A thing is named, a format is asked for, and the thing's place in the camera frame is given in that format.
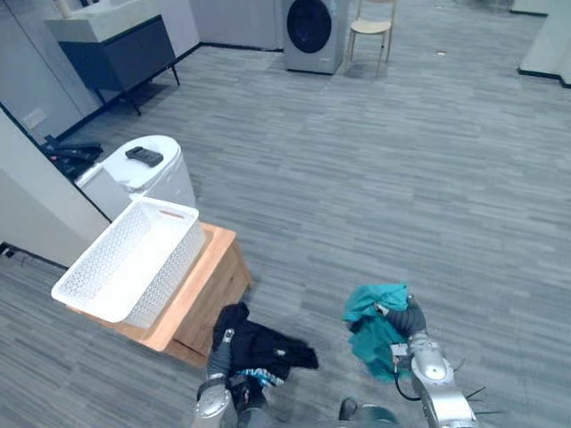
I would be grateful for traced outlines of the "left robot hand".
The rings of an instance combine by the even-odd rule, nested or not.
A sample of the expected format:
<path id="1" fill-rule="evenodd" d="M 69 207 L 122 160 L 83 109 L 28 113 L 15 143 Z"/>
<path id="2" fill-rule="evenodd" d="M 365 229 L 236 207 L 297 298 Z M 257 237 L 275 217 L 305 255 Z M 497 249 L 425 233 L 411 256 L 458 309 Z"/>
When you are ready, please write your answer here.
<path id="1" fill-rule="evenodd" d="M 227 305 L 219 313 L 216 328 L 222 333 L 227 329 L 237 329 L 249 317 L 249 314 L 250 311 L 243 302 Z"/>

